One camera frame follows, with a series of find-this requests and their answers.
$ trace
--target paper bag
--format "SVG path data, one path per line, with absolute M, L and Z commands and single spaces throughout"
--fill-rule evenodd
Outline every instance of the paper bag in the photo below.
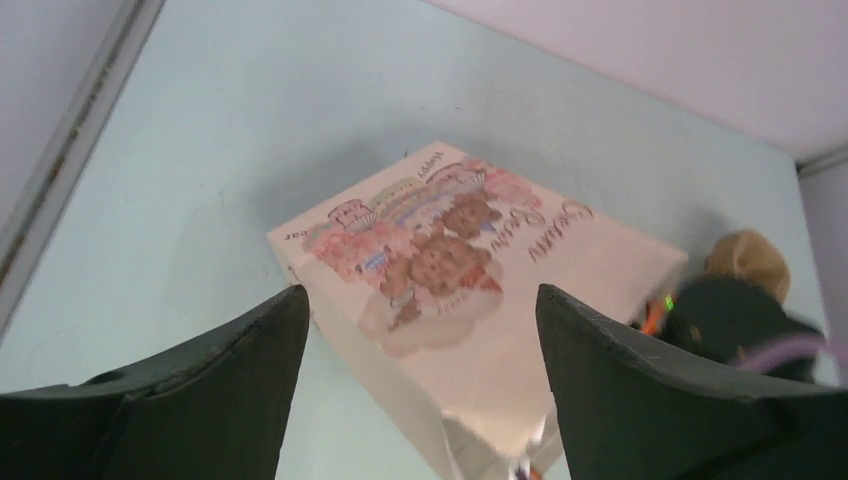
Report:
M 534 317 L 540 283 L 629 323 L 686 261 L 441 143 L 269 239 L 321 333 L 446 480 L 507 480 L 562 453 Z

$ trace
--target metal frame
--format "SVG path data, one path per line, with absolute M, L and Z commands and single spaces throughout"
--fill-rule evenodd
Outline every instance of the metal frame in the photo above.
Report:
M 0 340 L 61 220 L 165 0 L 124 0 L 0 232 Z

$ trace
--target brown object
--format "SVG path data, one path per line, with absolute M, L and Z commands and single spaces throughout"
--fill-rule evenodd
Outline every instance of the brown object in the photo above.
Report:
M 765 289 L 780 303 L 789 293 L 790 275 L 786 260 L 756 230 L 742 230 L 716 242 L 707 258 L 707 273 L 747 280 Z

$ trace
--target white surface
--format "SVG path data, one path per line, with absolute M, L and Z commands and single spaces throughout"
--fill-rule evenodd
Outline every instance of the white surface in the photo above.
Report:
M 845 0 L 428 0 L 762 138 L 848 142 Z
M 0 2 L 0 228 L 120 6 L 120 0 Z
M 266 232 L 435 139 L 696 267 L 757 228 L 792 268 L 789 307 L 823 318 L 783 153 L 417 1 L 169 0 L 0 345 L 0 390 L 78 383 L 246 311 L 286 284 Z M 281 462 L 433 479 L 314 334 Z
M 848 345 L 848 163 L 801 180 L 831 338 Z M 848 382 L 848 364 L 841 365 Z

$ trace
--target white table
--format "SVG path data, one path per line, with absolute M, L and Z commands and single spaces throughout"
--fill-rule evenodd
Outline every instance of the white table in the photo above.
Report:
M 775 149 L 412 0 L 169 0 L 0 347 L 0 391 L 246 311 L 285 286 L 267 231 L 435 139 L 699 265 L 757 228 L 789 261 L 788 307 L 824 318 Z M 279 478 L 434 478 L 315 332 L 294 403 Z

